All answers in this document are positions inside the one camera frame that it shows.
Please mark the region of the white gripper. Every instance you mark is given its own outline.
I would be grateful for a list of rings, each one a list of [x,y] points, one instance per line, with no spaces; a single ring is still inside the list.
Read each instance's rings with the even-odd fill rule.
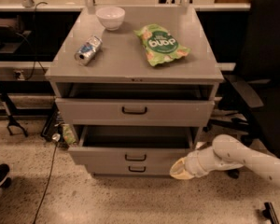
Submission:
[[[170,169],[170,176],[178,180],[190,180],[208,175],[212,171],[228,171],[241,167],[240,163],[224,161],[212,147],[208,147],[190,152],[185,159],[176,161]]]

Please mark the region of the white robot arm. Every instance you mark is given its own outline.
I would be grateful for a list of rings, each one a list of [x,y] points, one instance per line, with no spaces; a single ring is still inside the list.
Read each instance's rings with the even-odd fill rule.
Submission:
[[[226,134],[216,136],[210,147],[196,149],[180,158],[171,167],[170,176],[190,180],[212,171],[227,171],[243,166],[280,188],[280,159],[246,147]]]

